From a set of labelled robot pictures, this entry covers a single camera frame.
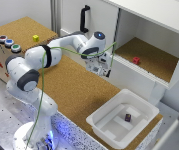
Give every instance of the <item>brown work surface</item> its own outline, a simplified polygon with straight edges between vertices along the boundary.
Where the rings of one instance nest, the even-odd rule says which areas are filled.
[[[134,57],[140,58],[138,66],[151,72],[155,76],[170,82],[178,62],[178,58],[168,54],[138,38],[116,50],[116,54],[133,62]]]
[[[8,39],[13,39],[15,44],[21,46],[23,53],[26,52],[27,49],[57,36],[55,32],[29,17],[24,17],[1,26],[0,36],[1,35],[6,35]],[[33,41],[33,35],[39,36],[38,42]]]
[[[39,88],[42,87],[41,79],[40,76]],[[120,92],[120,89],[64,55],[58,65],[45,69],[44,84],[45,93],[55,100],[61,113],[108,149],[112,149],[93,133],[86,118]],[[161,119],[161,115],[155,117],[126,150],[135,149]]]

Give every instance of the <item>door handle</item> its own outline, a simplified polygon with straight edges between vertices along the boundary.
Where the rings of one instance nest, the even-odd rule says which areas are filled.
[[[85,12],[90,10],[90,6],[85,5],[85,8],[81,10],[81,24],[80,24],[80,31],[83,33],[87,33],[89,30],[85,28]]]

